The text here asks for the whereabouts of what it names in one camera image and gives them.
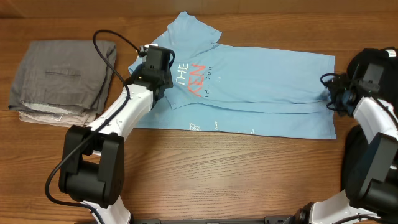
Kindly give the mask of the light blue printed t-shirt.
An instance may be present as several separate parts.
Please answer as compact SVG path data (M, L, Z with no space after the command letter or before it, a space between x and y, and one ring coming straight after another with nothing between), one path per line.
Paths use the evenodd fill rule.
M320 77L332 55L233 47L221 32L181 12L155 42L175 52L173 87L139 128L334 139Z

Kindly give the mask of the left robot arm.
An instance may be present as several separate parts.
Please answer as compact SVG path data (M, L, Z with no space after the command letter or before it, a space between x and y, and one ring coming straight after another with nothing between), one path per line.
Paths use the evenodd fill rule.
M58 187L72 205L90 210L95 223L133 223L124 206L124 143L138 121L172 88L175 54L156 44L141 47L142 59L123 81L123 91L87 127L72 126L66 133Z

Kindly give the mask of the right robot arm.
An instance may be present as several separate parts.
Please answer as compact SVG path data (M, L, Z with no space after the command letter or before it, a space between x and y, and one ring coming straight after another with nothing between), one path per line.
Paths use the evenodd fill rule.
M334 108L359 123L346 138L342 190L285 223L397 223L397 62L353 60L324 86Z

